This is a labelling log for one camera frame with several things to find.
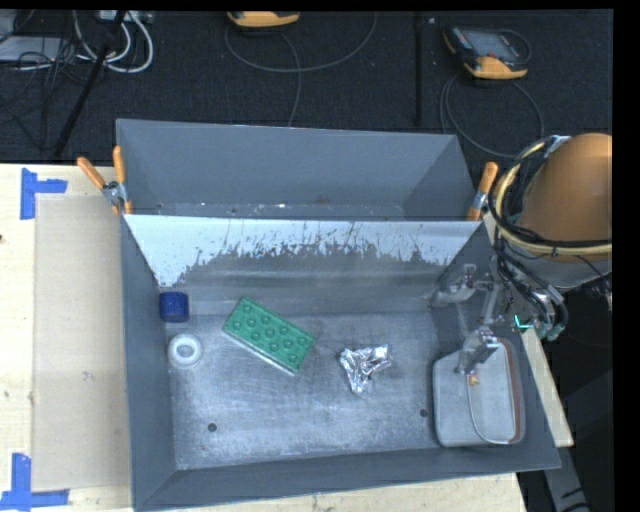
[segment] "clamp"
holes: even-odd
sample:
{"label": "clamp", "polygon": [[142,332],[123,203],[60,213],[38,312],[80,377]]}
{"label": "clamp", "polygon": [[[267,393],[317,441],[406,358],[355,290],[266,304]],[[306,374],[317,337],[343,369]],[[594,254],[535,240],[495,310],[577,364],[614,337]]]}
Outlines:
{"label": "clamp", "polygon": [[113,166],[116,171],[116,181],[107,183],[93,164],[83,156],[78,157],[76,163],[78,164],[78,167],[84,171],[91,182],[102,191],[104,197],[113,206],[115,214],[119,214],[120,211],[123,211],[124,213],[133,213],[133,205],[124,185],[126,173],[120,146],[115,146],[113,148]]}

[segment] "blue tape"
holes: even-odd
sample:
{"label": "blue tape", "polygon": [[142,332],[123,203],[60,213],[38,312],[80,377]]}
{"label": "blue tape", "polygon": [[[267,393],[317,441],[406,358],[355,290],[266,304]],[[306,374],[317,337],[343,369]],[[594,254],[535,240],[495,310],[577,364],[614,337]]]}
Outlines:
{"label": "blue tape", "polygon": [[20,219],[33,219],[36,216],[36,194],[64,194],[67,190],[65,180],[38,181],[38,174],[22,168],[22,190],[20,196]]}
{"label": "blue tape", "polygon": [[64,491],[31,492],[31,458],[21,453],[11,456],[11,490],[0,496],[0,510],[30,512],[32,507],[66,505],[69,489]]}

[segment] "green lego brick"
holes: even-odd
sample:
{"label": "green lego brick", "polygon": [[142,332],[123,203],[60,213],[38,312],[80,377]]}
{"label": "green lego brick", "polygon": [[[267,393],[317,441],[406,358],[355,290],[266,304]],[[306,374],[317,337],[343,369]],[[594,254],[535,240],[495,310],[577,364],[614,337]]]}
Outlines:
{"label": "green lego brick", "polygon": [[246,297],[240,299],[223,330],[293,373],[315,342],[310,334]]}

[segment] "cable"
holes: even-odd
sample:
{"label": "cable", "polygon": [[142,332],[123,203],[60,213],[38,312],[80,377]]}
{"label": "cable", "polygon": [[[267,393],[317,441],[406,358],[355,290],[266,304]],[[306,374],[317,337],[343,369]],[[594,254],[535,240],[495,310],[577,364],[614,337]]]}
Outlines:
{"label": "cable", "polygon": [[[78,15],[76,10],[73,10],[73,19],[74,19],[74,30],[76,33],[76,36],[78,37],[78,40],[80,41],[80,44],[82,44],[82,47],[85,49],[85,51],[89,54],[89,56],[79,56],[79,58],[81,59],[85,59],[85,60],[90,60],[92,62],[96,62],[98,59],[98,55],[91,49],[91,47],[89,46],[89,44],[85,41],[83,35],[82,35],[82,31],[80,30],[80,24],[78,21]],[[144,24],[140,21],[139,16],[135,15],[135,14],[131,14],[130,12],[127,14],[127,18],[128,20],[133,21],[136,26],[138,27],[138,29],[140,30],[140,32],[142,33],[142,35],[145,38],[145,42],[147,44],[147,48],[148,48],[148,53],[147,53],[147,58],[146,60],[138,67],[120,67],[120,66],[114,66],[112,63],[122,60],[130,51],[131,49],[131,34],[129,33],[129,29],[125,26],[125,23],[123,22],[121,24],[121,28],[125,34],[125,38],[127,40],[125,49],[119,54],[119,55],[115,55],[113,57],[108,57],[107,59],[105,59],[104,62],[104,67],[111,70],[111,71],[115,71],[117,73],[126,73],[126,74],[133,74],[133,73],[140,73],[142,71],[145,71],[146,69],[149,68],[149,66],[151,65],[151,63],[153,62],[153,57],[154,57],[154,47],[153,47],[153,40],[151,39],[151,34],[149,34],[149,31],[147,30],[147,28],[144,26]]]}
{"label": "cable", "polygon": [[13,28],[9,32],[7,32],[6,34],[0,35],[0,44],[4,43],[10,37],[13,37],[17,32],[20,32],[24,28],[24,26],[29,22],[29,20],[33,17],[33,15],[34,15],[34,13],[36,11],[37,11],[37,9],[31,9],[29,14],[27,15],[27,18],[20,24],[19,27],[15,26],[17,17],[14,18],[13,19]]}
{"label": "cable", "polygon": [[[293,44],[291,43],[291,41],[289,41],[289,38],[284,35],[284,34],[280,34],[282,36],[282,39],[285,40],[285,42],[289,45],[289,48],[291,48],[291,52],[293,53],[293,58],[296,61],[296,67],[298,69],[300,69],[300,59],[298,57],[298,52],[296,51],[295,46],[293,46]],[[302,72],[298,73],[298,86],[296,88],[296,99],[293,102],[293,107],[291,109],[291,115],[289,116],[289,121],[287,122],[287,126],[291,126],[293,124],[293,119],[296,115],[296,111],[298,110],[298,104],[300,103],[300,93],[302,92]]]}
{"label": "cable", "polygon": [[591,268],[591,270],[593,270],[593,272],[594,272],[598,277],[600,277],[600,278],[602,278],[602,279],[605,279],[605,278],[606,278],[606,276],[605,276],[602,272],[600,272],[600,271],[595,267],[595,265],[594,265],[593,263],[591,263],[588,259],[586,259],[586,258],[584,258],[584,257],[580,256],[579,254],[575,254],[574,256],[575,256],[576,258],[578,258],[579,260],[581,260],[582,262],[586,263],[586,264]]}
{"label": "cable", "polygon": [[[442,87],[442,92],[440,93],[440,123],[442,125],[442,132],[443,133],[447,132],[445,119],[448,118],[448,120],[451,122],[451,124],[453,124],[453,126],[457,130],[457,132],[467,142],[469,142],[470,144],[472,144],[476,148],[480,149],[481,151],[484,151],[485,153],[488,153],[488,154],[494,155],[494,156],[498,156],[498,157],[501,157],[501,158],[508,158],[508,159],[516,158],[516,155],[512,155],[512,154],[509,154],[509,153],[501,153],[499,151],[494,151],[493,149],[487,148],[486,146],[483,146],[483,145],[479,144],[478,142],[473,140],[460,127],[460,125],[456,122],[456,120],[454,119],[454,117],[452,115],[451,102],[450,102],[450,99],[449,99],[449,95],[450,95],[451,87],[452,87],[453,83],[456,81],[456,79],[460,75],[462,75],[462,72],[458,72],[458,73],[454,74],[451,78],[449,78],[449,80],[447,80],[447,82]],[[544,119],[543,119],[543,116],[542,116],[542,112],[538,108],[538,105],[536,104],[535,100],[531,97],[531,95],[525,89],[523,89],[516,82],[509,81],[509,85],[515,87],[518,91],[520,91],[520,93],[522,93],[524,95],[524,97],[529,101],[529,103],[533,106],[533,109],[535,110],[535,113],[538,116],[538,120],[540,122],[539,138],[542,138],[544,136]]]}
{"label": "cable", "polygon": [[592,342],[589,342],[589,341],[585,341],[583,339],[576,338],[575,336],[572,336],[571,334],[567,334],[566,332],[563,333],[563,335],[566,336],[567,338],[569,338],[570,340],[573,340],[576,343],[580,343],[581,345],[586,345],[587,347],[603,348],[603,349],[606,349],[606,350],[611,350],[611,346],[610,345],[605,345],[604,343],[592,343]]}
{"label": "cable", "polygon": [[518,37],[527,47],[527,56],[524,59],[522,59],[522,64],[527,64],[531,60],[531,55],[532,55],[531,45],[529,44],[529,41],[522,34],[508,28],[501,28],[498,32],[501,32],[503,34],[512,34]]}
{"label": "cable", "polygon": [[302,68],[302,67],[272,68],[272,67],[269,67],[269,66],[261,66],[260,64],[256,64],[255,62],[251,62],[251,61],[245,59],[244,57],[239,55],[231,47],[231,43],[229,43],[229,29],[231,28],[230,26],[227,26],[227,29],[225,30],[224,42],[227,45],[227,49],[231,52],[231,54],[234,57],[236,57],[239,61],[244,62],[247,66],[251,66],[251,67],[253,67],[255,69],[260,69],[262,71],[270,71],[272,73],[306,73],[306,72],[309,72],[309,71],[319,71],[321,69],[327,69],[327,68],[330,68],[330,67],[333,67],[333,66],[337,66],[338,64],[342,64],[346,60],[349,60],[356,53],[358,53],[364,47],[364,45],[366,45],[369,42],[369,39],[371,39],[371,36],[373,35],[373,32],[374,32],[374,30],[376,28],[377,22],[378,22],[378,13],[374,12],[373,13],[373,22],[371,24],[371,28],[369,29],[369,32],[367,33],[367,35],[364,38],[364,40],[352,52],[348,53],[344,57],[341,57],[341,58],[339,58],[337,60],[334,60],[333,62],[328,62],[326,64],[319,64],[317,66],[309,66],[309,67],[304,67],[304,68]]}
{"label": "cable", "polygon": [[[30,75],[29,79],[24,84],[24,86],[22,87],[21,91],[18,94],[14,95],[13,98],[11,98],[10,100],[6,100],[2,105],[0,105],[0,107],[5,108],[8,111],[8,113],[10,114],[10,116],[11,116],[8,119],[5,119],[4,121],[0,122],[0,125],[4,125],[4,124],[9,123],[9,122],[15,122],[15,123],[18,124],[20,129],[25,133],[27,138],[32,142],[32,144],[34,146],[36,146],[39,150],[45,151],[45,150],[51,149],[53,147],[53,145],[52,144],[48,144],[47,145],[45,143],[46,134],[48,132],[48,128],[47,128],[47,123],[48,123],[47,109],[49,107],[49,102],[53,98],[53,94],[58,90],[58,87],[59,87],[59,86],[56,85],[56,80],[57,80],[58,74],[65,72],[65,67],[68,66],[70,62],[72,62],[74,54],[75,54],[74,45],[72,45],[69,41],[65,41],[63,43],[63,40],[61,40],[61,42],[60,42],[60,46],[58,47],[58,53],[57,53],[56,57],[51,59],[50,61],[49,61],[49,57],[47,55],[45,55],[44,53],[41,53],[41,52],[25,52],[25,53],[23,53],[18,58],[18,62],[17,62],[17,66],[18,67],[16,67],[16,69],[30,70],[31,71],[31,75]],[[27,66],[27,67],[22,66],[21,65],[22,60],[26,56],[31,56],[31,55],[37,55],[39,57],[42,57],[44,60],[47,60],[48,62],[44,63],[44,64],[37,65],[37,66]],[[36,71],[44,70],[44,69],[47,70],[47,74],[44,77],[44,80],[43,80],[43,83],[42,83],[43,99],[35,107],[27,108],[25,111],[16,114],[9,107],[9,104],[12,103],[13,101],[15,101],[18,98],[18,96],[20,96],[24,92],[26,92],[28,85],[33,81],[34,77],[37,76]],[[32,112],[38,111],[38,110],[40,111],[40,114],[41,114],[41,118],[40,118],[41,119],[40,141],[37,139],[36,136],[34,136],[29,131],[29,129],[22,122],[22,119],[21,119],[21,118],[31,114]]]}
{"label": "cable", "polygon": [[31,74],[31,76],[29,77],[29,79],[24,83],[24,85],[22,86],[22,89],[20,89],[20,91],[18,91],[12,98],[5,100],[4,103],[0,103],[0,109],[6,107],[7,105],[13,103],[14,101],[17,101],[18,98],[20,96],[22,96],[25,92],[27,92],[27,89],[29,87],[29,85],[31,84],[31,82],[33,81],[33,79],[35,78],[36,74],[33,73]]}
{"label": "cable", "polygon": [[504,200],[507,190],[512,186],[522,163],[542,149],[552,149],[561,138],[557,136],[538,140],[525,148],[515,159],[515,163],[498,179],[488,194],[488,206],[500,234],[509,242],[533,253],[554,257],[556,255],[586,256],[600,255],[612,250],[612,240],[556,241],[548,240],[539,234],[518,226],[505,215]]}
{"label": "cable", "polygon": [[[96,59],[98,58],[98,56],[96,55],[96,53],[91,50],[91,47],[89,46],[89,44],[82,38],[82,34],[80,32],[80,27],[78,26],[78,18],[75,17],[75,29],[76,29],[76,35],[78,36],[78,39],[80,41],[80,44],[82,44],[82,46],[84,47],[84,49],[87,51],[87,53],[89,54],[89,56],[86,55],[78,55],[77,57],[79,59],[82,60],[88,60],[91,62],[95,62]],[[120,27],[122,28],[122,31],[124,32],[124,36],[126,39],[126,44],[124,47],[124,50],[122,50],[122,52],[120,52],[120,55],[116,54],[112,57],[107,57],[107,62],[112,63],[112,62],[117,62],[121,59],[123,59],[124,57],[127,56],[127,54],[129,53],[129,50],[131,49],[131,33],[129,32],[129,29],[127,28],[126,24],[122,23],[120,25]]]}

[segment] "small hole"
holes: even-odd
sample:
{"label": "small hole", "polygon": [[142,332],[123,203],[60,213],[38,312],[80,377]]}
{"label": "small hole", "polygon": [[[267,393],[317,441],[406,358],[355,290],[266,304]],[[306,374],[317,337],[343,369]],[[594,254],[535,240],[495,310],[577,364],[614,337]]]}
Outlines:
{"label": "small hole", "polygon": [[195,350],[193,350],[193,347],[189,347],[187,345],[180,345],[178,347],[178,355],[180,357],[191,357],[194,352]]}

